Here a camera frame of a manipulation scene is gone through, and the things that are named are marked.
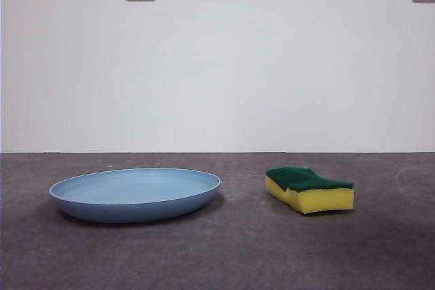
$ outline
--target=plate rim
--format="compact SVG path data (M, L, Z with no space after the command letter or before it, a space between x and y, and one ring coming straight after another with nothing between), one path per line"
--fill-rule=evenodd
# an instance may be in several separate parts
M53 188L56 187L57 185L67 182L69 180L75 179L75 178L80 178L83 176L89 176L89 175L97 175L97 174L103 174L103 173L112 173L115 171L131 171L131 170L182 170L182 171L191 171L191 172L195 172L195 173L203 173L206 175L211 175L213 177L215 177L217 179L217 183L216 185L214 185L213 187L201 192L201 193L197 193L194 195L189 195L189 196L182 196L179 198L172 198L170 200L157 200L157 201L153 201L153 202L136 202L136 203L89 203L89 202L78 202L78 201L74 201L74 200L68 200L66 198L62 198L60 196L57 196L53 193ZM220 184L222 183L221 179L217 176L214 175L213 173L208 173L206 171L201 171L201 170L192 170L192 169L184 169L184 168L127 168L127 169L115 169L115 170L105 170L105 171L97 171L95 173L84 173L83 175L78 175L78 176L74 176L74 177L70 177L70 178L66 178L63 180L58 181L57 183L53 184L49 190L48 193L51 195L51 197L53 197L56 200L62 200L63 202L68 202L68 203L74 203L74 204L85 204L85 205L141 205L141 204L156 204L156 203L163 203L163 202L172 202L174 200L183 200L185 198L190 198L190 197L194 197L194 196L198 196L198 195L202 195L202 194L206 194L214 189L217 189Z

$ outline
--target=yellow sponge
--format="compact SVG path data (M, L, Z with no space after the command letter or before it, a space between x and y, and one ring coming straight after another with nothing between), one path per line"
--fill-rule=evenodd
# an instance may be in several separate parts
M284 191L266 176L266 189L273 197L303 214L353 209L354 190L349 188L309 189L303 192L287 188Z

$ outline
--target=blue plate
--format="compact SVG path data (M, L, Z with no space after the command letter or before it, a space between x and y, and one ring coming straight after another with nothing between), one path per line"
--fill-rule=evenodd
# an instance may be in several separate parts
M199 209L218 192L219 177L203 171L139 168L90 173L49 190L60 210L93 222L167 219Z

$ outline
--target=kitchen sponge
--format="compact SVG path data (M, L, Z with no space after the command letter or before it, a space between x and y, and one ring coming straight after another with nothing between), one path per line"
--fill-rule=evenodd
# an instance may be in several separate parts
M321 178L309 168L270 169L266 172L266 189L303 214L353 209L353 183Z

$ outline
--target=gray floor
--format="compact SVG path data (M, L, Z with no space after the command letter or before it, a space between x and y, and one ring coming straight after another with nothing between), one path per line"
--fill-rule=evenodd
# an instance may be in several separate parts
M435 289L435 153L5 154L2 289ZM264 172L310 166L355 183L355 210L304 216ZM70 218L48 195L74 175L132 167L222 178L203 209L149 224Z

